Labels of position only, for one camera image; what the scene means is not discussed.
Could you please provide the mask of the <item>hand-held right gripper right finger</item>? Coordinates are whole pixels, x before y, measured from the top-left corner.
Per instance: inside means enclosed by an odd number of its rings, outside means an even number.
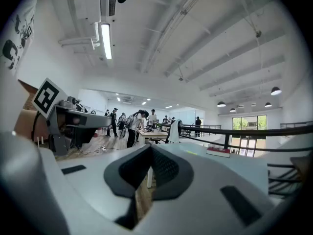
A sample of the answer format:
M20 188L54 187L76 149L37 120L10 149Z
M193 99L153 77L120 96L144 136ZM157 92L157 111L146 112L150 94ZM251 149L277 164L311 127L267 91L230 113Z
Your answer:
M235 235L246 226L220 191L235 187L261 217L274 213L279 200L268 195L268 168L263 158L231 154L211 156L192 143L162 144L161 148L188 161L194 178L174 200L154 201L134 228L140 235Z

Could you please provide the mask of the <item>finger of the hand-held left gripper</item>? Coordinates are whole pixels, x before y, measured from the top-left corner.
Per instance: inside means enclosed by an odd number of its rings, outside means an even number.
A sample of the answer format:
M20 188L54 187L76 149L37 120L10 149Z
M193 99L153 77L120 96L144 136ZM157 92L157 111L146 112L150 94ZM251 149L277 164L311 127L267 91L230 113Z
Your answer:
M108 127L111 125L112 122L110 117L79 112L76 110L73 110L72 113L74 114L75 119L79 119L78 123L73 125L78 128L97 129L102 127Z

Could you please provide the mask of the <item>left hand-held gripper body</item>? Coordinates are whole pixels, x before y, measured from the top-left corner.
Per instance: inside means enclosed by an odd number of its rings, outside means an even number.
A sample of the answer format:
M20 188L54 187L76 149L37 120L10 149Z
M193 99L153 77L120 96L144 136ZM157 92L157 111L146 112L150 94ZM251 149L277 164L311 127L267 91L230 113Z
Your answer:
M79 126L87 123L88 113L78 106L78 102L49 78L44 80L32 100L37 109L35 119L41 115L46 121L49 149L55 156L65 156L75 147L82 148L97 130Z

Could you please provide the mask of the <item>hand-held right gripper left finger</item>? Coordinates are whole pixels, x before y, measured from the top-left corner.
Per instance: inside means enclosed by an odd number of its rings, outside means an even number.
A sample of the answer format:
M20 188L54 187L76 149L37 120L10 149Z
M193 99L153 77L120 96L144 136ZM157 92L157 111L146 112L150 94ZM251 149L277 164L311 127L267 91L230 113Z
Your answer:
M12 132L0 136L0 185L26 221L19 234L151 235L153 223L138 220L135 198L113 194L104 179L110 153L56 161Z

